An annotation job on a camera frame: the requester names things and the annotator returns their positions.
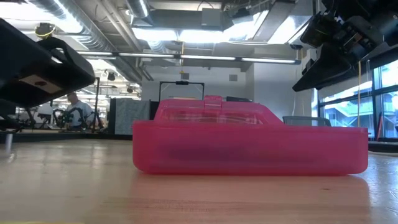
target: man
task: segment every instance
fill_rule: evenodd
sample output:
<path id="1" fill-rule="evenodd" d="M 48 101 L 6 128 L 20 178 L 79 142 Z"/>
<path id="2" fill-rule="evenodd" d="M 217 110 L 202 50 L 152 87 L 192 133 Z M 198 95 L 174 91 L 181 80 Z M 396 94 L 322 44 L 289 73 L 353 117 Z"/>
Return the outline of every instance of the man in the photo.
<path id="1" fill-rule="evenodd" d="M 87 104 L 79 100 L 77 97 L 76 93 L 69 93 L 68 95 L 68 101 L 70 102 L 70 105 L 67 108 L 67 111 L 72 110 L 73 108 L 80 108 L 83 112 L 83 118 L 85 119 L 87 125 L 89 125 L 93 118 L 93 109 Z M 68 124 L 68 129 L 69 130 L 81 130 L 81 121 L 80 119 L 80 114 L 77 110 L 72 112 L 73 118 L 72 121 Z"/>

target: desk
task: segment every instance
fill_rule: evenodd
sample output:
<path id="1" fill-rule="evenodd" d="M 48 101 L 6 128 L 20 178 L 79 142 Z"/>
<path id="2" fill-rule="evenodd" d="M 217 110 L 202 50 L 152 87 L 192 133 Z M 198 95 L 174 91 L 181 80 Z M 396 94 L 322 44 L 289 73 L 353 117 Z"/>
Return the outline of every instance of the desk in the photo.
<path id="1" fill-rule="evenodd" d="M 398 158 L 371 155 L 346 177 L 156 176 L 131 141 L 15 143 L 0 161 L 0 221 L 398 223 Z"/>

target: chair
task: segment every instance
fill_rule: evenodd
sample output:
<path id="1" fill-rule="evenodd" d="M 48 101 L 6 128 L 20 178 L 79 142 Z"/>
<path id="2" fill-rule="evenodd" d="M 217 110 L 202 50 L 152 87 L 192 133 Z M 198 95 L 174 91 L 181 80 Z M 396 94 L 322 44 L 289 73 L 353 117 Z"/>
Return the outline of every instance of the chair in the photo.
<path id="1" fill-rule="evenodd" d="M 284 116 L 284 123 L 294 126 L 331 126 L 329 119 L 307 116 Z"/>

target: wooden tabletop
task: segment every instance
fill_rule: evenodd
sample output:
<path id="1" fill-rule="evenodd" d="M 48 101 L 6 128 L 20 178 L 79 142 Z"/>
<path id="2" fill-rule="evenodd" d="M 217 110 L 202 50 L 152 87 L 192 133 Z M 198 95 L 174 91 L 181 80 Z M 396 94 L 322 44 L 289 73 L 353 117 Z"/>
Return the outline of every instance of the wooden tabletop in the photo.
<path id="1" fill-rule="evenodd" d="M 346 177 L 146 175 L 130 141 L 15 144 L 0 160 L 0 221 L 398 223 L 398 159 Z"/>

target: translucent pink box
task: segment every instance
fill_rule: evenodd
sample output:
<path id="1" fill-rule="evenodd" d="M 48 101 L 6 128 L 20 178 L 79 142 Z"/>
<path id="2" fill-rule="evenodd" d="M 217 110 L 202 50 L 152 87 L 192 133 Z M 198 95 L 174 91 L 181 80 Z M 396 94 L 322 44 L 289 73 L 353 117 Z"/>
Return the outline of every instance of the translucent pink box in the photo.
<path id="1" fill-rule="evenodd" d="M 163 100 L 133 124 L 134 165 L 151 174 L 346 175 L 368 166 L 366 128 L 288 126 L 256 103 Z"/>

